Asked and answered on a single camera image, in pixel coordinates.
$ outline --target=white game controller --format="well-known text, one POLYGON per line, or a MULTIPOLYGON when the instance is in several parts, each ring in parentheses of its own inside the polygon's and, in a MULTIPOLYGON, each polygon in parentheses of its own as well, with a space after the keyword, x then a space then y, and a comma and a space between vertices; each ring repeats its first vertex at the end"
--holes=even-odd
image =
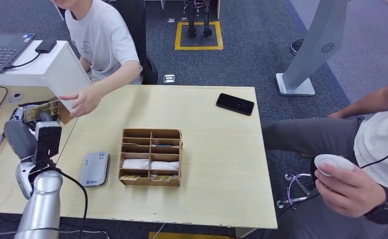
MULTIPOLYGON (((326 164, 332 165, 332 166, 337 167, 337 168, 343 168, 343 169, 348 170, 348 171, 354 170, 354 164, 352 162, 350 162, 349 160, 347 160, 345 158, 342 158, 340 156, 333 155, 333 154, 317 155, 317 157, 314 158, 314 164, 317 167, 317 169, 318 169, 318 165, 320 163, 326 163, 326 164)), ((332 177, 332 175, 329 175, 325 172, 322 172, 321 170, 320 170, 320 172, 326 176, 332 177)))

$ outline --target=black office chair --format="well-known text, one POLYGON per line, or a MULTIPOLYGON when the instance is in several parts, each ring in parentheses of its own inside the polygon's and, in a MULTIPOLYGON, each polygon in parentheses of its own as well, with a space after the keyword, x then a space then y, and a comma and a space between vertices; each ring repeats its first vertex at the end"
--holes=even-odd
POLYGON ((143 85, 157 85, 158 73, 154 63, 147 55, 146 47, 146 12, 144 0, 111 1, 127 24, 135 43, 139 62, 142 66, 143 85))

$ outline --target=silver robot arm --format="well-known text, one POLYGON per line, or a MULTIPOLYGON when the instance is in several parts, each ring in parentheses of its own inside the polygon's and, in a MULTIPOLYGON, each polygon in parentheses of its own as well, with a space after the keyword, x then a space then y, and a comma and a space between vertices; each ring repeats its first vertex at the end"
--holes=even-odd
POLYGON ((50 159, 59 150, 61 127, 39 122, 36 135, 21 120, 4 126, 5 136, 20 158, 15 175, 28 202, 14 239, 59 239, 62 176, 50 159))

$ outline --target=sleeve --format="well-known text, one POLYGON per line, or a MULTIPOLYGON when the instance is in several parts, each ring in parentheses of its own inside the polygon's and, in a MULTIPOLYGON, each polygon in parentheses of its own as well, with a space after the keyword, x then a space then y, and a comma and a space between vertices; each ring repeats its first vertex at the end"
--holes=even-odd
POLYGON ((112 31, 112 49, 113 54, 121 64, 127 61, 139 62, 135 44, 125 26, 117 27, 112 31))

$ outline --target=black watch strap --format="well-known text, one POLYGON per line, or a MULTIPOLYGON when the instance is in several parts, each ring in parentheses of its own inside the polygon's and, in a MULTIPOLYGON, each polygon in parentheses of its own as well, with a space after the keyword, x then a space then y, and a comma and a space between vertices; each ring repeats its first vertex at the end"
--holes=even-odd
POLYGON ((377 224, 388 224, 388 188, 380 185, 386 193, 386 202, 373 208, 371 211, 365 214, 365 217, 377 224))

